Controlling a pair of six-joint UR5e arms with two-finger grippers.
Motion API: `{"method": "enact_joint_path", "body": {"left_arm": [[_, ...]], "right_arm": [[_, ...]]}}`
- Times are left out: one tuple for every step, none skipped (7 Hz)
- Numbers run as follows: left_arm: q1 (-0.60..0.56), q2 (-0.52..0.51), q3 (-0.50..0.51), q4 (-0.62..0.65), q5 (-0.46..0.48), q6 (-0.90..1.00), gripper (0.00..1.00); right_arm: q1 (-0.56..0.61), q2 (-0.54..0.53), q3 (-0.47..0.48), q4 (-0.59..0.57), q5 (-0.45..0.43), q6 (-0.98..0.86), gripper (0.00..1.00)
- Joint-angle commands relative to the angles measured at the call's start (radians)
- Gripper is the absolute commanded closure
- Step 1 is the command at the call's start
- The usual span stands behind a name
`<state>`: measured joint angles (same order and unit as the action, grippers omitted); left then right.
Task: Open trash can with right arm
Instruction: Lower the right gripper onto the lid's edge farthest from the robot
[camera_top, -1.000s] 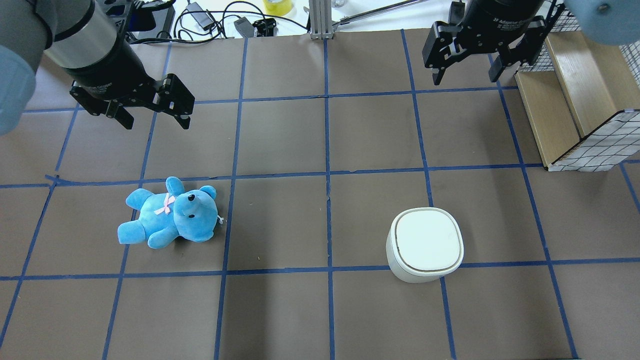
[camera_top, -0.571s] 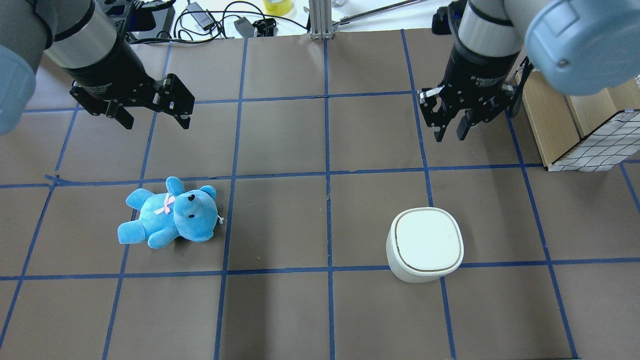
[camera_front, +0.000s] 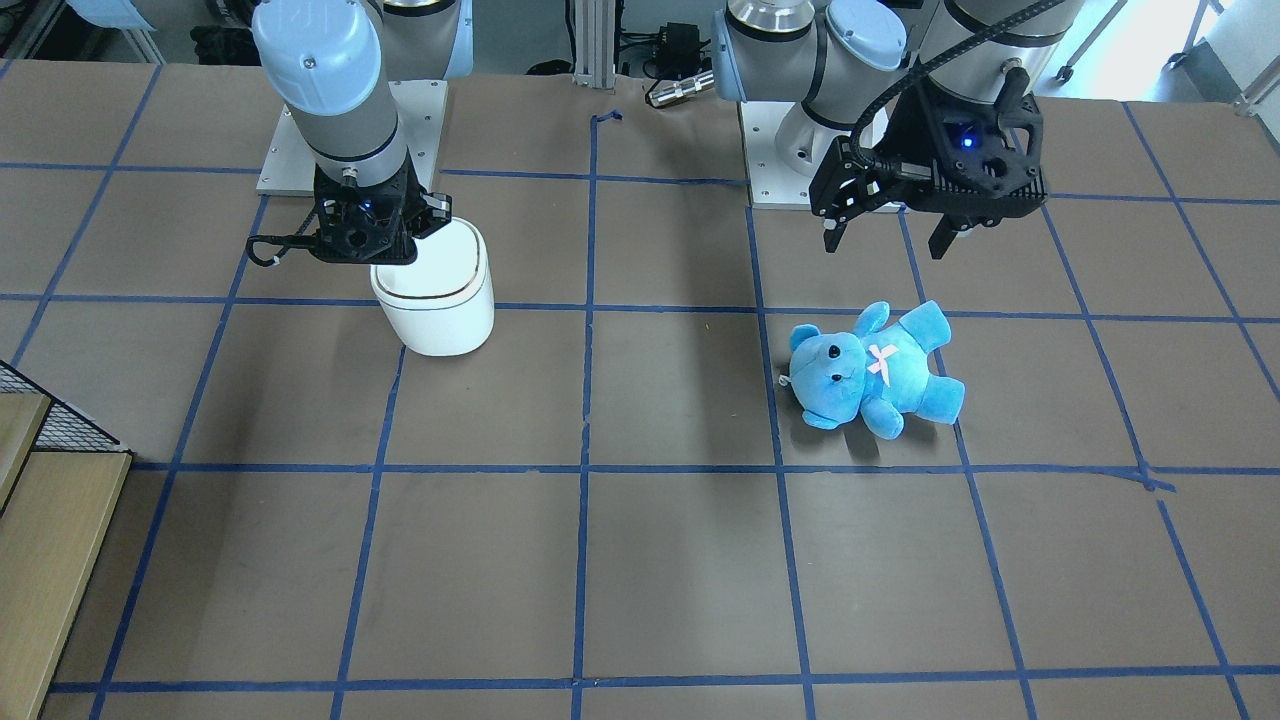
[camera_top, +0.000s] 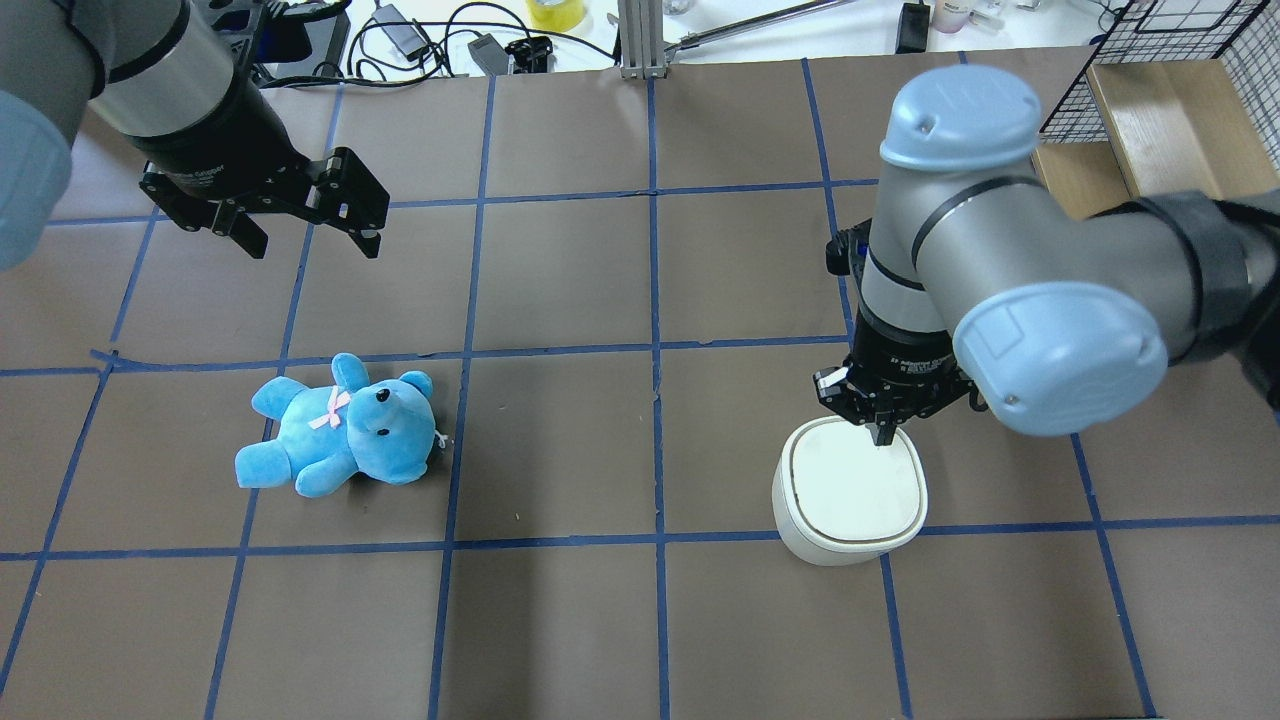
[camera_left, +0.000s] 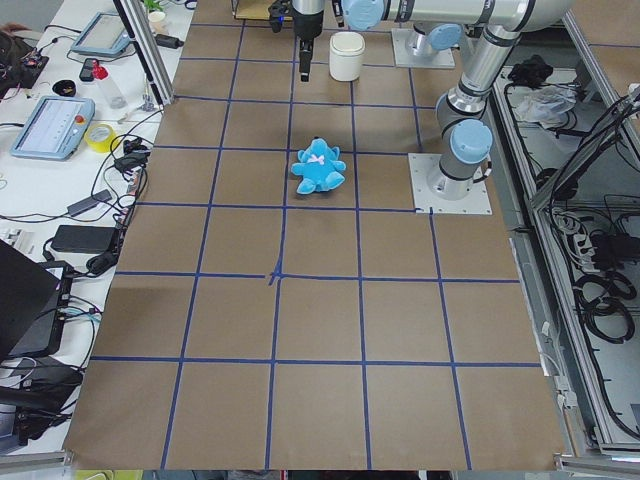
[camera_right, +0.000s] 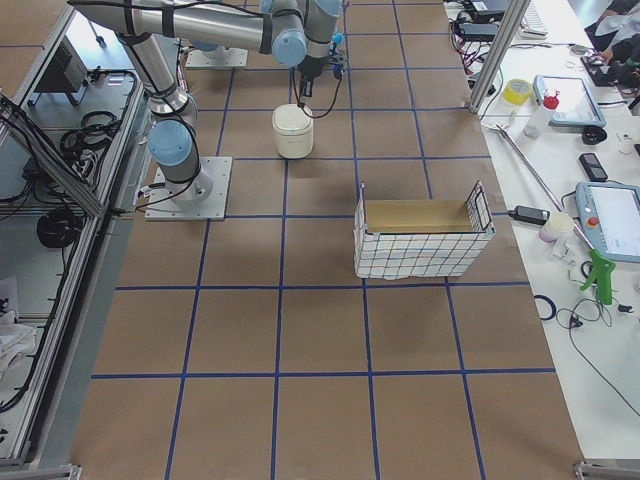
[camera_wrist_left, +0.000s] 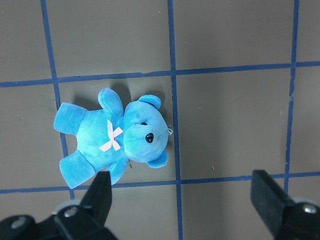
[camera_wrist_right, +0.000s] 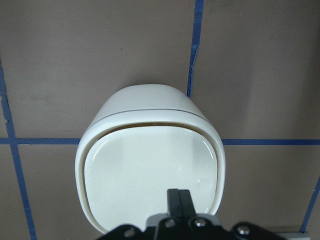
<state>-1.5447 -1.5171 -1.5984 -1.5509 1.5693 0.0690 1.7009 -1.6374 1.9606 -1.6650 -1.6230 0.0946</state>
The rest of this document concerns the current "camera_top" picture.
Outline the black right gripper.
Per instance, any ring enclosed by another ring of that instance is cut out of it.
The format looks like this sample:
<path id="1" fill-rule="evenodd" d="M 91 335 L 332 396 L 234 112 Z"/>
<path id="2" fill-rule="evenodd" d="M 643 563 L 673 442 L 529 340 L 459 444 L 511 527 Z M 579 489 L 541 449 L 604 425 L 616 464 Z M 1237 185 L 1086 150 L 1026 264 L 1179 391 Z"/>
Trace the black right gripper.
<path id="1" fill-rule="evenodd" d="M 957 365 L 943 331 L 905 331 L 859 307 L 852 348 L 841 365 L 813 374 L 822 407 L 868 427 L 876 447 L 893 443 L 913 418 L 929 418 L 964 398 L 983 413 L 975 382 Z"/>

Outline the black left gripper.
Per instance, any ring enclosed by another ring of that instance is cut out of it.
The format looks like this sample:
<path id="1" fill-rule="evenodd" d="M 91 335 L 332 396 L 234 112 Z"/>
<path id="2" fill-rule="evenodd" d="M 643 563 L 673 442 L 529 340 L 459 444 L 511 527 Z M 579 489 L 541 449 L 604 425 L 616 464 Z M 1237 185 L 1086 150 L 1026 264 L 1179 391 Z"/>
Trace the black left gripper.
<path id="1" fill-rule="evenodd" d="M 376 259 L 390 195 L 358 154 L 335 147 L 319 158 L 293 151 L 285 159 L 200 163 L 179 169 L 170 152 L 142 151 L 142 192 L 179 228 L 207 229 L 264 259 L 268 234 L 250 214 L 284 213 L 346 233 L 367 259 Z"/>

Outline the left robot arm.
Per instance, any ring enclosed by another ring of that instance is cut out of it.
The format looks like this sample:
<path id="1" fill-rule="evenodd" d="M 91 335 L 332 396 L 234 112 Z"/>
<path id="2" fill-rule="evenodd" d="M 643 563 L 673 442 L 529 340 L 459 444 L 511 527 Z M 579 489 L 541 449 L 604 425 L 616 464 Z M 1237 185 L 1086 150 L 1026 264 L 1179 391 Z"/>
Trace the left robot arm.
<path id="1" fill-rule="evenodd" d="M 251 77 L 260 1 L 3 4 L 3 268 L 36 250 L 93 111 L 146 159 L 140 187 L 172 222 L 268 249 L 253 217 L 329 225 L 375 258 L 389 193 L 347 147 L 314 160 Z"/>

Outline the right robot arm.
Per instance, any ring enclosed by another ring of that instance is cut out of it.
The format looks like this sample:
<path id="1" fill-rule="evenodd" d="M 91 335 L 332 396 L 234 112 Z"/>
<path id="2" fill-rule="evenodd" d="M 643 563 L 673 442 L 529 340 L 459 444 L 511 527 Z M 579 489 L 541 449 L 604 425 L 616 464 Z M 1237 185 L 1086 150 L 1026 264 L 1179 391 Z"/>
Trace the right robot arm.
<path id="1" fill-rule="evenodd" d="M 1148 398 L 1171 366 L 1233 355 L 1277 407 L 1277 191 L 1144 196 L 1087 219 L 1036 176 L 1041 102 L 996 67 L 897 91 L 874 214 L 835 233 L 852 347 L 822 407 L 888 445 L 966 398 L 1025 436 L 1069 436 Z"/>

